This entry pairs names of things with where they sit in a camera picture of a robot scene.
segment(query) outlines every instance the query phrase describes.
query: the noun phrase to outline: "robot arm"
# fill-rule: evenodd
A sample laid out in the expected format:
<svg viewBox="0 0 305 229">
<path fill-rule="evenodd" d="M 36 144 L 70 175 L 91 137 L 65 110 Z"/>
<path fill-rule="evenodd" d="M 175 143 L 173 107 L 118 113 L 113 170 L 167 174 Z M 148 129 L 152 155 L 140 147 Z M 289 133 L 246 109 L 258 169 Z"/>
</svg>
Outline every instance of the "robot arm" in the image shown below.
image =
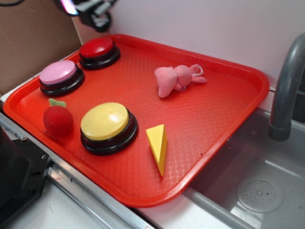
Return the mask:
<svg viewBox="0 0 305 229">
<path fill-rule="evenodd" d="M 82 23 L 98 32 L 105 32 L 111 24 L 107 11 L 117 0 L 57 0 L 71 16 L 79 16 Z"/>
</svg>

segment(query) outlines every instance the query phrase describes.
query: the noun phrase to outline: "stuffed animal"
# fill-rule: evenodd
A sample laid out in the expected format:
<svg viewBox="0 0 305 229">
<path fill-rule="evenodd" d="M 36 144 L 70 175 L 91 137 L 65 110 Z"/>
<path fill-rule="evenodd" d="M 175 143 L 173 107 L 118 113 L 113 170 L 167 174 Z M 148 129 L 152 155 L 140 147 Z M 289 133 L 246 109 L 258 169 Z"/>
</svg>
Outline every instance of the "stuffed animal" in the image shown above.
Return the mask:
<svg viewBox="0 0 305 229">
<path fill-rule="evenodd" d="M 172 90 L 184 91 L 191 82 L 206 83 L 202 77 L 203 70 L 198 64 L 191 67 L 179 65 L 173 67 L 161 67 L 154 71 L 159 86 L 159 96 L 165 98 Z"/>
<path fill-rule="evenodd" d="M 43 124 L 47 133 L 62 137 L 73 129 L 73 116 L 66 108 L 66 103 L 49 99 L 50 106 L 43 113 Z"/>
</svg>

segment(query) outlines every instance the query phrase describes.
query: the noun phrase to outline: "cardboard box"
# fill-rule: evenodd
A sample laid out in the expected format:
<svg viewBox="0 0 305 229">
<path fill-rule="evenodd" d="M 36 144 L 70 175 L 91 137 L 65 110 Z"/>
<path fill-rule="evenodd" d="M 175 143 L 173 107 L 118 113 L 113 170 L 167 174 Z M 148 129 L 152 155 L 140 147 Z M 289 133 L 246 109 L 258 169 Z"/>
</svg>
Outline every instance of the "cardboard box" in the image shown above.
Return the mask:
<svg viewBox="0 0 305 229">
<path fill-rule="evenodd" d="M 51 0 L 0 7 L 0 95 L 80 46 L 72 18 Z"/>
</svg>

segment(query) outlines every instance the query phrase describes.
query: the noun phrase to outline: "pink button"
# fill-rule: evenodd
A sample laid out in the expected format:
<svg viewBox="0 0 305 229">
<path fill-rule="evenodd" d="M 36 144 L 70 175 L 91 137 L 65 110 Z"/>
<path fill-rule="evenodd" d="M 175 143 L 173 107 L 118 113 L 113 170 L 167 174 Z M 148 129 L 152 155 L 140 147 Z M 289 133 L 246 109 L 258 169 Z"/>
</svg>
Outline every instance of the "pink button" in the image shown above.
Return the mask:
<svg viewBox="0 0 305 229">
<path fill-rule="evenodd" d="M 40 80 L 43 84 L 60 83 L 71 77 L 77 68 L 73 61 L 58 61 L 45 67 L 40 73 Z"/>
</svg>

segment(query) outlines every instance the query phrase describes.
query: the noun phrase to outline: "red button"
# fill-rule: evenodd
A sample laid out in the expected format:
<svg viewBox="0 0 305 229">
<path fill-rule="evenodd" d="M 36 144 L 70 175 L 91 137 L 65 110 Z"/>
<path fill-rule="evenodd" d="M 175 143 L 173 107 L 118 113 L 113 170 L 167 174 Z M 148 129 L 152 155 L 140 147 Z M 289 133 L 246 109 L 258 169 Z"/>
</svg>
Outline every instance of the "red button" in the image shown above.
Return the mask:
<svg viewBox="0 0 305 229">
<path fill-rule="evenodd" d="M 94 58 L 106 54 L 113 48 L 110 38 L 96 38 L 88 41 L 80 48 L 80 54 L 84 58 Z"/>
</svg>

